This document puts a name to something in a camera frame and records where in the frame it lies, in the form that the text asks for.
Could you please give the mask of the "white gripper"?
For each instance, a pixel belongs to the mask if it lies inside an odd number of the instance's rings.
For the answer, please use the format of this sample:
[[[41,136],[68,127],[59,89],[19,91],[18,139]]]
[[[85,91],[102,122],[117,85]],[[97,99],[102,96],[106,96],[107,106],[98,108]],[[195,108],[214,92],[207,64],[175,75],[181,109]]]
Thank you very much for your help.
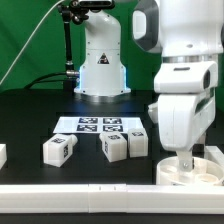
[[[163,63],[154,79],[158,101],[148,108],[151,120],[159,125],[163,148],[177,151],[179,168],[193,169],[189,151],[215,118],[214,88],[218,83],[215,61]]]

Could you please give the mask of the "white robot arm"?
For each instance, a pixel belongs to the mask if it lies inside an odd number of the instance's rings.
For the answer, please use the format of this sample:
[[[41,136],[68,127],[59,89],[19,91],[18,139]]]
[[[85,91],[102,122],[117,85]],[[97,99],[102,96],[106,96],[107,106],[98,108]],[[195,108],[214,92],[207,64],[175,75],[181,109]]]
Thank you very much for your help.
[[[119,22],[93,3],[82,5],[87,8],[86,59],[75,91],[94,100],[128,93]],[[177,153],[185,172],[194,167],[192,147],[215,118],[223,28],[224,0],[141,0],[132,14],[135,43],[162,54],[154,78],[159,97],[149,116],[159,125],[163,148]]]

